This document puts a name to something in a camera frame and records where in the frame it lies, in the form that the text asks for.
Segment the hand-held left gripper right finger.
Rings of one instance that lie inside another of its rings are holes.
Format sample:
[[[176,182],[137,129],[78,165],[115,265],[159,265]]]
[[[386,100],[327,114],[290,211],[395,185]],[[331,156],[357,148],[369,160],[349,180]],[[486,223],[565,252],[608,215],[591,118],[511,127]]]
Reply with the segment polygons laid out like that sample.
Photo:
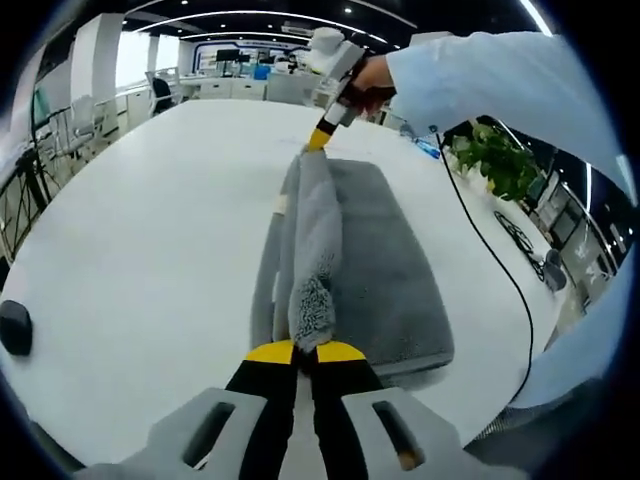
[[[355,347],[329,342],[311,355],[314,430],[329,479],[525,479],[486,465],[456,428],[397,387],[383,388]]]

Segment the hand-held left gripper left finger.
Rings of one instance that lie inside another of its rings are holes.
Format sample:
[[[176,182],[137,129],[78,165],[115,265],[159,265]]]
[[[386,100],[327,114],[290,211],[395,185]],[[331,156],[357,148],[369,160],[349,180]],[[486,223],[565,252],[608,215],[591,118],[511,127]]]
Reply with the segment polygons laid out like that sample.
[[[276,479],[293,428],[291,341],[251,351],[224,389],[209,388],[150,430],[145,447],[76,479]]]

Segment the person's right hand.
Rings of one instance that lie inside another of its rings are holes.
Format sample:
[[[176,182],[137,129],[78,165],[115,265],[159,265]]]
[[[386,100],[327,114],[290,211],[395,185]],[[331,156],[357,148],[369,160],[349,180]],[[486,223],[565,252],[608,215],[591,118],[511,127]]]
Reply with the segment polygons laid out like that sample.
[[[396,94],[385,55],[366,57],[355,69],[351,85],[359,91],[356,108],[369,115],[377,112]]]

